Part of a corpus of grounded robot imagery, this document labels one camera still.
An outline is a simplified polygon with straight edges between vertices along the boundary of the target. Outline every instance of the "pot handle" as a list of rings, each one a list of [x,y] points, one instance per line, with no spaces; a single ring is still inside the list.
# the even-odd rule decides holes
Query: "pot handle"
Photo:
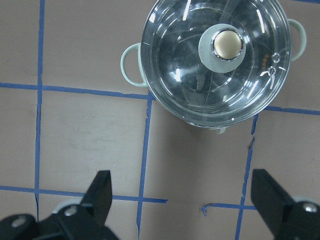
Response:
[[[140,87],[140,88],[145,88],[145,87],[148,87],[148,83],[147,83],[147,79],[144,75],[144,69],[142,67],[142,62],[141,62],[141,56],[140,56],[140,47],[141,47],[141,44],[140,43],[136,43],[136,44],[133,44],[132,46],[128,47],[122,54],[121,56],[121,60],[120,60],[120,68],[121,68],[121,72],[122,72],[122,75],[123,77],[125,78],[125,80],[130,83],[131,85],[133,86],[136,86],[136,87]],[[141,77],[142,77],[142,83],[137,83],[137,82],[134,82],[132,81],[128,75],[127,75],[127,72],[126,72],[126,66],[125,66],[125,60],[126,60],[126,57],[128,56],[128,54],[130,52],[132,52],[133,50],[137,50],[138,52],[138,65],[139,65],[139,70],[140,70],[140,74],[141,74]]]
[[[291,58],[292,61],[297,60],[306,50],[306,46],[307,46],[307,34],[306,34],[306,30],[304,29],[304,27],[301,25],[300,22],[293,20],[293,19],[288,19],[288,23],[290,26],[294,27],[300,35],[300,48],[299,51],[297,52],[297,54],[295,56],[293,56]]]

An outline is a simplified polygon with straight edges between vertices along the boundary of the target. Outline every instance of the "screw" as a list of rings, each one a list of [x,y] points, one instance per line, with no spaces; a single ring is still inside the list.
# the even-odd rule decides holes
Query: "screw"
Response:
[[[64,215],[66,215],[67,217],[75,215],[76,213],[77,213],[77,206],[75,205],[72,205],[71,207],[69,207],[67,210],[64,211]]]
[[[280,62],[280,59],[281,59],[280,54],[277,53],[277,52],[274,53],[274,54],[272,55],[271,59],[272,59],[272,61],[273,61],[275,64],[277,64],[278,62]]]
[[[307,202],[303,204],[304,210],[306,210],[308,213],[316,213],[318,211],[318,208],[313,203]]]
[[[268,68],[268,75],[271,77],[273,75],[275,75],[277,72],[276,68],[274,66],[271,66]]]
[[[20,227],[21,225],[25,224],[25,222],[26,222],[26,217],[21,215],[19,216],[19,218],[17,218],[11,223],[11,227],[13,228]]]

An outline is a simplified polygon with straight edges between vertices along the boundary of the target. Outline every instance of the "blue tape grid line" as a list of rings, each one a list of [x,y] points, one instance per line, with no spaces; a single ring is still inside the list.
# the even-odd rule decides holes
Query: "blue tape grid line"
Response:
[[[314,3],[314,4],[320,4],[320,0],[295,0],[298,2],[306,2],[306,3]]]
[[[252,121],[252,129],[251,129],[251,135],[254,136],[256,132],[256,126],[257,122],[259,119],[259,115],[256,115]],[[247,196],[247,184],[248,184],[248,178],[249,178],[249,173],[250,173],[250,168],[251,168],[251,160],[252,160],[252,155],[254,152],[254,146],[255,146],[255,137],[253,137],[252,144],[248,150],[248,156],[245,164],[245,173],[244,173],[244,178],[243,178],[243,185],[242,185],[242,196],[240,200],[240,206],[245,206],[246,202],[246,196]],[[235,229],[235,240],[239,240],[240,238],[240,232],[241,232],[241,225],[242,225],[242,218],[244,214],[244,208],[241,207],[239,209],[239,214],[238,214],[238,220],[236,223],[236,229]]]
[[[317,110],[282,108],[279,106],[267,106],[264,110],[274,111],[274,112],[283,112],[283,113],[292,113],[292,114],[307,114],[307,115],[318,115],[318,116],[320,115],[320,111],[317,111]]]
[[[36,137],[35,137],[35,169],[34,195],[36,200],[36,214],[39,220],[39,178],[40,178],[40,135],[41,135],[41,105],[42,105],[42,73],[44,52],[45,0],[40,0],[39,32],[38,32],[38,65],[37,65],[37,105],[36,105]]]
[[[35,193],[35,191],[36,191],[34,188],[1,186],[1,185],[0,185],[0,190],[22,192],[22,193]],[[45,194],[45,195],[81,197],[81,198],[85,195],[83,192],[55,191],[55,190],[46,190],[46,189],[39,189],[38,192],[39,192],[39,194]],[[138,202],[140,200],[140,198],[138,196],[121,196],[121,195],[113,195],[112,199],[113,200],[132,201],[132,202]],[[166,204],[168,200],[167,199],[160,199],[160,198],[143,197],[142,201],[145,203]]]
[[[26,89],[26,90],[38,90],[38,85],[28,85],[28,84],[14,84],[0,82],[0,88],[9,88],[9,89]],[[63,92],[63,93],[76,93],[76,94],[92,94],[99,96],[109,96],[117,98],[129,98],[129,99],[142,99],[148,100],[149,95],[145,94],[124,94],[116,91],[104,91],[104,90],[94,90],[94,89],[84,89],[84,88],[74,88],[74,87],[63,87],[63,86],[48,86],[42,85],[42,91],[52,91],[52,92]],[[317,115],[320,116],[319,110],[309,110],[309,109],[300,109],[300,108],[282,108],[279,106],[267,106],[265,111],[273,112],[283,112],[283,113],[292,113],[292,114],[306,114],[306,115]]]
[[[223,209],[243,209],[243,210],[257,210],[255,206],[245,206],[239,204],[228,204],[228,203],[210,203],[201,208],[201,211],[204,216],[207,215],[208,208],[223,208]]]
[[[149,143],[149,130],[150,130],[150,119],[151,119],[151,109],[154,97],[151,92],[148,93],[148,101],[146,108],[146,119],[145,119],[145,129],[144,129],[144,139],[143,139],[143,151],[142,151],[142,163],[141,163],[141,175],[140,175],[140,186],[139,186],[139,200],[138,207],[136,211],[136,226],[138,229],[138,239],[140,236],[140,226],[142,217],[142,204],[144,199],[145,191],[145,179],[146,179],[146,168],[147,168],[147,153],[148,153],[148,143]]]

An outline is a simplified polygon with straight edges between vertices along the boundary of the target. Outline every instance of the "gray floor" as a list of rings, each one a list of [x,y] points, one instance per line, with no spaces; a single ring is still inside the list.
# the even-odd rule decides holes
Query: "gray floor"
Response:
[[[153,0],[0,0],[0,218],[42,220],[109,169],[106,224],[122,240],[137,239],[137,225],[141,240],[271,240],[252,208],[252,169],[320,202],[320,4],[280,2],[305,26],[307,49],[255,132],[251,118],[216,135],[121,75]],[[127,69],[139,79],[136,57]]]

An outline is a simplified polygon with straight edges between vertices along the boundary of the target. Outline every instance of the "glass lid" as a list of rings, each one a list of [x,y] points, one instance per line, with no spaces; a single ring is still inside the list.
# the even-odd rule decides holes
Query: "glass lid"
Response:
[[[291,35],[276,0],[160,0],[140,54],[150,90],[167,109],[200,127],[225,127],[277,95]]]

